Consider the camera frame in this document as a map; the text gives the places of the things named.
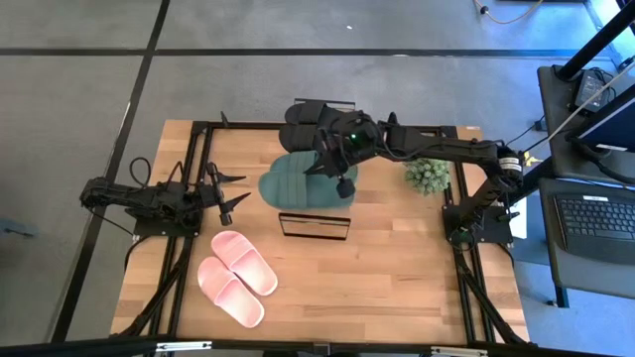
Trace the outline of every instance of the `pink slide sandal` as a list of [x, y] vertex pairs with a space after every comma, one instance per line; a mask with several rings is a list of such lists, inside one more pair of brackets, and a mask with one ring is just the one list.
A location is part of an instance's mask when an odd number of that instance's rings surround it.
[[197, 275], [202, 292], [238, 323], [251, 328], [262, 321], [265, 308], [218, 258], [205, 258]]
[[267, 296], [278, 286], [278, 277], [244, 235], [224, 231], [211, 239], [211, 250], [254, 292]]

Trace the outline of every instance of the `black computer keyboard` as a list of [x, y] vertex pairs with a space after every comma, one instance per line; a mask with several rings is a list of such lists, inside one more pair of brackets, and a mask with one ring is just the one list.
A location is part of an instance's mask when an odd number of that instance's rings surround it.
[[635, 195], [555, 196], [565, 248], [572, 254], [618, 264], [635, 264]]

